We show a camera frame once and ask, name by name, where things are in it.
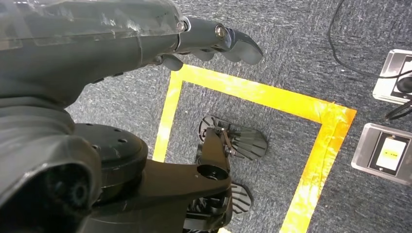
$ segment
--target circular hole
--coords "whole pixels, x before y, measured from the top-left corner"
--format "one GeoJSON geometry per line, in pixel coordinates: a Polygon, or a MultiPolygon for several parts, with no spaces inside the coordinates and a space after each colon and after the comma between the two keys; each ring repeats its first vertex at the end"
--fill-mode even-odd
{"type": "Polygon", "coordinates": [[[200,165],[197,167],[197,172],[203,177],[216,181],[226,180],[229,177],[225,170],[213,165],[200,165]]]}

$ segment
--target silver cover plate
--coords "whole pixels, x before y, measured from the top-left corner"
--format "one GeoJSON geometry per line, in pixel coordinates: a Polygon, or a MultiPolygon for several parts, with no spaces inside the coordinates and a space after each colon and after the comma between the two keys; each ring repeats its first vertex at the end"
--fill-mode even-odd
{"type": "MultiPolygon", "coordinates": [[[[380,73],[381,77],[395,76],[412,69],[412,51],[409,50],[391,50],[386,57],[380,73]]],[[[404,104],[412,100],[412,93],[404,94],[398,91],[396,82],[399,79],[412,76],[412,73],[406,74],[398,79],[378,79],[373,90],[373,97],[377,100],[404,104]]]]}
{"type": "Polygon", "coordinates": [[[362,135],[356,148],[355,155],[352,159],[352,167],[365,171],[367,173],[380,176],[386,179],[389,179],[394,182],[398,182],[405,185],[412,184],[412,147],[410,142],[412,141],[412,133],[392,129],[385,126],[380,126],[376,124],[368,123],[363,128],[362,135]],[[403,138],[407,139],[408,142],[404,143],[404,149],[401,148],[404,152],[400,159],[398,159],[398,168],[396,171],[393,171],[393,174],[382,171],[382,168],[372,168],[373,157],[381,153],[383,149],[378,149],[378,142],[382,139],[381,135],[390,134],[394,138],[403,138]]]}

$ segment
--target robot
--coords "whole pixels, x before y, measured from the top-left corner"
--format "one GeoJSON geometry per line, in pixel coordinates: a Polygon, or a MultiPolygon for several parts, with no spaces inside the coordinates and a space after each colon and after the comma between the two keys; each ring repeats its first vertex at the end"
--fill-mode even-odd
{"type": "Polygon", "coordinates": [[[215,53],[263,56],[248,35],[183,17],[171,0],[0,0],[0,232],[216,233],[247,211],[230,160],[263,156],[260,132],[206,116],[195,163],[167,164],[137,136],[65,111],[105,77],[215,53]]]}

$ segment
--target yellow floor marking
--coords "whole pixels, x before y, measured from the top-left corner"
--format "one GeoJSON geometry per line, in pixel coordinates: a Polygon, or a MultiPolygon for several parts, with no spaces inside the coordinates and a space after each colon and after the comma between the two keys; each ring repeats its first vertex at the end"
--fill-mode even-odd
{"type": "Polygon", "coordinates": [[[153,154],[156,161],[165,160],[183,81],[322,124],[280,229],[282,233],[306,232],[356,110],[273,86],[184,65],[180,71],[172,72],[171,75],[153,154]]]}

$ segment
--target cable cord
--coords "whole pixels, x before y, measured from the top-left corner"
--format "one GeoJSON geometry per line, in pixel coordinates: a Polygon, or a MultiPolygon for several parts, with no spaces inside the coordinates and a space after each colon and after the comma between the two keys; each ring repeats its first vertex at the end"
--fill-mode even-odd
{"type": "Polygon", "coordinates": [[[344,1],[345,1],[345,0],[341,0],[341,1],[339,2],[338,7],[336,8],[335,13],[334,13],[333,16],[332,16],[332,20],[330,21],[329,28],[328,28],[328,30],[327,30],[327,40],[329,41],[330,48],[332,49],[333,58],[335,58],[336,62],[337,62],[339,65],[341,65],[341,66],[343,66],[343,67],[345,67],[345,68],[347,68],[347,69],[350,69],[350,70],[352,70],[352,71],[354,71],[354,72],[356,72],[356,73],[359,73],[359,74],[362,74],[362,75],[365,75],[365,76],[369,76],[369,77],[373,77],[373,78],[377,78],[377,79],[396,79],[396,78],[399,78],[399,77],[404,76],[405,74],[412,73],[412,70],[408,70],[408,71],[406,71],[406,72],[404,72],[404,73],[401,73],[401,74],[398,74],[398,75],[395,75],[395,76],[381,77],[381,76],[379,76],[379,75],[376,75],[376,74],[373,74],[373,73],[370,73],[370,72],[366,72],[366,71],[362,71],[362,70],[356,69],[356,68],[354,68],[354,67],[352,67],[352,66],[350,66],[350,65],[348,65],[348,64],[345,64],[344,62],[342,62],[342,61],[338,58],[338,56],[336,55],[336,48],[335,48],[335,46],[333,45],[332,37],[331,37],[330,33],[331,33],[331,31],[332,31],[333,24],[335,23],[336,16],[338,15],[339,10],[341,9],[342,4],[343,4],[344,1]]]}
{"type": "MultiPolygon", "coordinates": [[[[344,1],[345,1],[345,0],[341,0],[341,1],[339,2],[338,7],[336,8],[335,13],[333,13],[332,20],[330,21],[329,27],[328,27],[328,29],[327,29],[327,40],[328,40],[329,45],[330,45],[330,47],[331,47],[331,49],[332,49],[333,58],[335,58],[336,62],[337,62],[339,65],[341,65],[341,66],[343,66],[343,67],[345,67],[345,68],[347,68],[347,69],[349,69],[349,70],[352,70],[352,71],[354,71],[354,72],[357,72],[357,73],[362,74],[362,75],[365,75],[365,76],[377,78],[377,79],[397,79],[397,78],[402,77],[402,76],[404,76],[404,75],[406,75],[406,74],[412,73],[412,70],[408,70],[408,71],[406,71],[406,72],[400,73],[400,74],[395,75],[395,76],[381,77],[381,76],[379,76],[379,75],[376,75],[376,74],[373,74],[373,73],[370,73],[370,72],[366,72],[366,71],[362,71],[362,70],[356,69],[356,68],[354,68],[354,67],[352,67],[352,66],[350,66],[350,65],[348,65],[348,64],[345,64],[344,62],[342,62],[342,61],[338,58],[338,56],[336,55],[336,48],[335,48],[335,46],[333,45],[332,37],[331,37],[330,33],[331,33],[331,31],[332,31],[333,24],[335,23],[336,16],[337,16],[339,10],[341,9],[342,4],[343,4],[344,1]]],[[[404,113],[401,113],[401,114],[400,114],[400,112],[408,109],[409,107],[411,107],[411,105],[412,105],[412,100],[410,100],[410,101],[404,103],[403,105],[401,105],[401,106],[393,109],[392,111],[390,111],[388,114],[386,114],[385,119],[386,119],[386,120],[395,120],[395,119],[399,119],[399,118],[401,118],[401,117],[404,117],[404,116],[412,113],[412,109],[409,109],[409,110],[405,111],[404,113]]]]}

